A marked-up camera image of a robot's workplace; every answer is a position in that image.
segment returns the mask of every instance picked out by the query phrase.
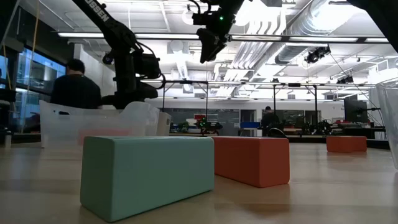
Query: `monitor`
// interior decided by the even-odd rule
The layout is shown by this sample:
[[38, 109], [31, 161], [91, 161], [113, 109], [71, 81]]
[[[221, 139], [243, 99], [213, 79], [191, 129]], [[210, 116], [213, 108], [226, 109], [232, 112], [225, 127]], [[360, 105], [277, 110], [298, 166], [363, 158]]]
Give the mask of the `monitor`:
[[359, 100], [344, 99], [344, 111], [346, 121], [352, 123], [368, 122], [368, 105]]

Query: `orange foam block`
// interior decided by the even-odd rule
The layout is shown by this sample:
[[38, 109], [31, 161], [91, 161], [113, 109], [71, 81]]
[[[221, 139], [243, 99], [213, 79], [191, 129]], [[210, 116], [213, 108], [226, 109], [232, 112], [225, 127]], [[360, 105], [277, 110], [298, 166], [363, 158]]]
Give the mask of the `orange foam block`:
[[289, 140], [214, 137], [215, 174], [255, 187], [290, 180]]
[[328, 136], [326, 138], [328, 152], [366, 152], [366, 137], [363, 136]]

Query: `green foam block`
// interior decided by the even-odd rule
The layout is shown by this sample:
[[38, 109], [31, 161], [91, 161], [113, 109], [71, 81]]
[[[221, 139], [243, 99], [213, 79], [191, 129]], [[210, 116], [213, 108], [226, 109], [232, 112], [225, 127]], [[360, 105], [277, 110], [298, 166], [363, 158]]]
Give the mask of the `green foam block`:
[[80, 202], [107, 222], [213, 189], [211, 138], [85, 138]]

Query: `clear plastic bin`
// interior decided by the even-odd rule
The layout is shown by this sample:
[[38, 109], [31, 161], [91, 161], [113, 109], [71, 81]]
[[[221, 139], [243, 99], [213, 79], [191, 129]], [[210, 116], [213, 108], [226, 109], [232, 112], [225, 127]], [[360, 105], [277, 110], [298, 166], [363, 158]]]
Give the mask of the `clear plastic bin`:
[[398, 78], [376, 85], [392, 159], [398, 169]]
[[133, 102], [121, 111], [85, 110], [40, 101], [42, 147], [78, 147], [86, 136], [156, 136], [158, 119], [159, 109], [148, 103]]

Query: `man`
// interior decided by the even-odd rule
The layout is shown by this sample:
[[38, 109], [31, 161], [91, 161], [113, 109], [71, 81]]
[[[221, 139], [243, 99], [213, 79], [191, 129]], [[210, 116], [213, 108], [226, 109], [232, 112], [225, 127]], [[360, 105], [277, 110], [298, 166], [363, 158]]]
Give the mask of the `man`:
[[272, 126], [276, 126], [279, 124], [279, 118], [271, 109], [270, 106], [266, 107], [266, 112], [262, 116], [261, 126], [262, 126], [262, 136], [268, 136], [268, 132]]
[[73, 59], [67, 64], [67, 74], [56, 79], [51, 103], [82, 109], [98, 109], [101, 106], [101, 90], [84, 76], [85, 64]]

